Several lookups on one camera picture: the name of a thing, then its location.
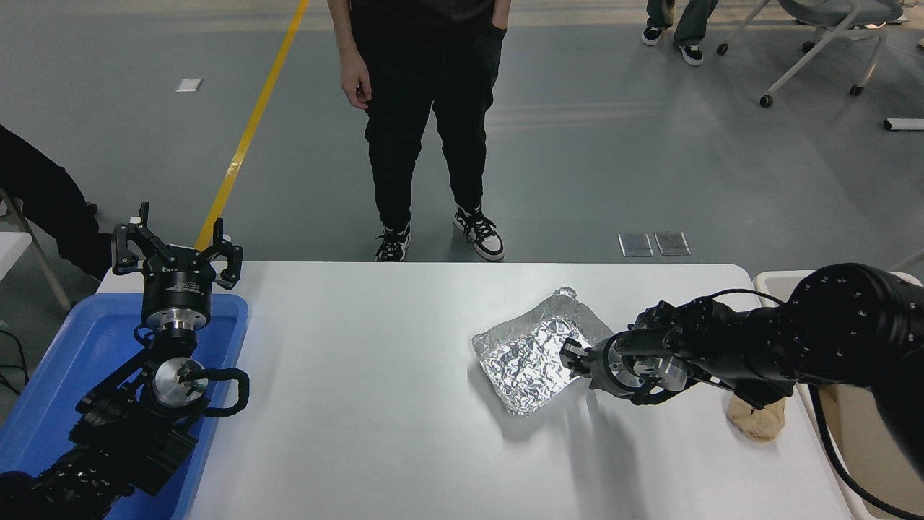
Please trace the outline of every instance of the blue plastic tray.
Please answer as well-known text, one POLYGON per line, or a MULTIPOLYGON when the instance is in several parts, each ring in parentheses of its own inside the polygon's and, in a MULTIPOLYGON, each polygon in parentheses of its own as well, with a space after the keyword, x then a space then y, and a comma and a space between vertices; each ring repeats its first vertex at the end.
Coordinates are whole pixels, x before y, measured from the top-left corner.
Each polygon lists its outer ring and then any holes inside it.
MULTIPOLYGON (((67 440, 80 419, 74 406, 141 349, 132 337, 140 310, 139 293, 96 294, 74 307, 0 428, 0 472, 19 470, 36 477, 74 446, 67 440)), ((208 368, 234 366, 247 317, 247 303, 240 297, 215 294, 212 323, 198 332, 199 347, 193 357, 208 368)), ((213 406, 224 403, 229 384, 233 383, 209 385, 206 395, 213 406)), ((106 520, 183 518, 196 495, 218 420, 202 418, 190 429, 199 443, 157 497, 136 490, 119 499, 106 520)))

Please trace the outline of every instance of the aluminum foil package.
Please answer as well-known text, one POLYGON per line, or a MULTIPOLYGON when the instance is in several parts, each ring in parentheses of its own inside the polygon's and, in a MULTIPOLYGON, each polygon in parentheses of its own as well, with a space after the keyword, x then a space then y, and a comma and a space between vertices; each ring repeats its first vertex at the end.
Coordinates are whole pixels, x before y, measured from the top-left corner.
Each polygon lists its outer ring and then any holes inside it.
POLYGON ((558 357, 566 338, 589 348, 612 335, 563 287, 523 316, 476 335, 471 346, 507 410, 531 415, 574 380, 558 357))

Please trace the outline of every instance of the concrete floor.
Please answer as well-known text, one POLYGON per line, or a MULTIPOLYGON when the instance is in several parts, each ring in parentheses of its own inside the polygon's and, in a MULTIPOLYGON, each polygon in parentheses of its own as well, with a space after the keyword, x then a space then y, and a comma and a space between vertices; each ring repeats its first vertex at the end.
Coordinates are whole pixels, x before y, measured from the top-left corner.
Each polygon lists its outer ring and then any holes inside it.
MULTIPOLYGON (((297 3, 6 3, 0 121, 67 168, 105 228, 150 201, 152 229, 192 244, 297 3), (175 93, 183 78, 204 78, 200 91, 175 93)), ((924 118, 920 13, 888 29, 862 96, 847 91, 873 43, 842 40, 764 109, 758 99, 802 56, 811 29, 771 5, 717 56, 752 6, 718 6, 706 63, 692 68, 669 41, 641 44, 641 2, 514 3, 484 199, 506 261, 731 263, 753 276, 846 261, 888 268, 924 248, 924 133, 881 127, 924 118), (684 231, 692 255, 622 256, 617 233, 654 231, 684 231)), ((340 92, 332 25, 316 0, 225 209, 247 259, 372 259, 380 228, 364 123, 340 92)), ((454 233, 447 179, 428 128, 408 261, 480 261, 454 233)), ((67 262, 54 266, 72 299, 95 290, 67 262)), ((924 279, 922 265, 909 272, 924 279)), ((27 254, 0 284, 0 319, 31 368, 63 317, 27 254)), ((11 356, 0 339, 0 361, 11 356)), ((0 389, 0 420, 14 397, 0 389)))

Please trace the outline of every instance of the black and white sneaker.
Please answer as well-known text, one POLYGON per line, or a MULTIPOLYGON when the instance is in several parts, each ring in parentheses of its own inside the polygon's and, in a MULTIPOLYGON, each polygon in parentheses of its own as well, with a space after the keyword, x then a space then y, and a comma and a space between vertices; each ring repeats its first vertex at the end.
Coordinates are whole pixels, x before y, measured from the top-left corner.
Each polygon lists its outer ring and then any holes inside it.
POLYGON ((699 50, 699 45, 684 45, 679 48, 680 54, 688 64, 693 67, 702 65, 702 51, 699 50))
POLYGON ((376 238, 382 239, 382 245, 375 253, 376 262, 404 262, 410 243, 410 223, 401 231, 385 227, 385 232, 376 238))
POLYGON ((481 258, 492 262, 504 258, 504 243, 497 235, 497 226, 481 212, 480 206, 471 213, 456 206, 453 220, 481 258))
POLYGON ((651 47, 656 44, 658 40, 661 40, 661 33, 664 32, 664 29, 658 29, 657 27, 646 27, 645 31, 641 33, 641 42, 651 47))

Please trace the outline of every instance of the hand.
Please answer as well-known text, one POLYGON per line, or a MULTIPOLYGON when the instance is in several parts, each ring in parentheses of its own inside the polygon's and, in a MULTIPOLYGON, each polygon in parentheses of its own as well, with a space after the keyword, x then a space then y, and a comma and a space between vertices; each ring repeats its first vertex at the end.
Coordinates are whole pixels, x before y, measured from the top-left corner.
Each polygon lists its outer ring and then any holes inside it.
POLYGON ((369 108, 372 100, 372 85, 369 83, 369 68, 359 53, 340 56, 340 88, 346 99, 356 108, 369 108))
POLYGON ((491 24, 502 31, 507 29, 507 16, 500 16, 498 13, 494 13, 494 18, 491 20, 491 24))

